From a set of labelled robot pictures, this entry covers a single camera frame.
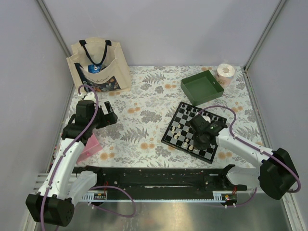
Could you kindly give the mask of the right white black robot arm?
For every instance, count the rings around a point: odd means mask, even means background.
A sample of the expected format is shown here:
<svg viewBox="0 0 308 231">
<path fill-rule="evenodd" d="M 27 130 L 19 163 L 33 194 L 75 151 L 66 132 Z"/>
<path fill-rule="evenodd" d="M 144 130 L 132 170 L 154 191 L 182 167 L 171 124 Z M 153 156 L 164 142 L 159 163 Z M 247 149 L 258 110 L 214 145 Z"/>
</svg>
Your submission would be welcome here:
<svg viewBox="0 0 308 231">
<path fill-rule="evenodd" d="M 222 189 L 228 191 L 238 184 L 260 187 L 269 197 L 280 200 L 297 183 L 299 175 L 286 150 L 255 146 L 234 134 L 225 123 L 212 122 L 206 116 L 196 115 L 189 125 L 193 129 L 193 146 L 196 149 L 206 149 L 216 144 L 253 165 L 253 168 L 226 168 L 226 174 L 219 178 Z"/>
</svg>

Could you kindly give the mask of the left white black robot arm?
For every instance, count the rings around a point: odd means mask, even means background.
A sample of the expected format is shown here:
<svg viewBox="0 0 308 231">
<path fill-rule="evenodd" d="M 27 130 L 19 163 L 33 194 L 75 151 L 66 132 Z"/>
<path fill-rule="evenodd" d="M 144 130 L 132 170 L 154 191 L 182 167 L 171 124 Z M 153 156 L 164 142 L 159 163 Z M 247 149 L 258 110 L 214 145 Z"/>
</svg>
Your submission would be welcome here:
<svg viewBox="0 0 308 231">
<path fill-rule="evenodd" d="M 94 94 L 78 101 L 62 131 L 59 151 L 48 176 L 35 194 L 26 198 L 26 206 L 35 222 L 66 227 L 72 220 L 75 206 L 92 188 L 104 186 L 104 178 L 90 171 L 69 183 L 75 164 L 95 129 L 117 122 L 109 102 L 99 106 Z"/>
</svg>

